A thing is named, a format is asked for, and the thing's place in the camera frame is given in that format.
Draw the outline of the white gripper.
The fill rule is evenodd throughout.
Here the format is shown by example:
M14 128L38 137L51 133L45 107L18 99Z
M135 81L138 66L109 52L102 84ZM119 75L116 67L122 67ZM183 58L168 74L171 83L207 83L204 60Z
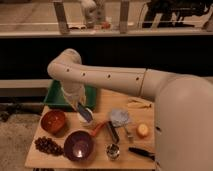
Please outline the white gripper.
M65 100L73 109L77 109L79 103L86 104L86 93L83 84L62 83L61 90Z

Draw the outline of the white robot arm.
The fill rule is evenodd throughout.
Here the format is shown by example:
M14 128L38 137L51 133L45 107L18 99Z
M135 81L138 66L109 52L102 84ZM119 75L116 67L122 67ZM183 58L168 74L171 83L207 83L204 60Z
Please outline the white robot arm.
M66 49L47 72L67 99L84 85L154 103L156 171L213 171L213 83L189 74L145 68L86 66Z

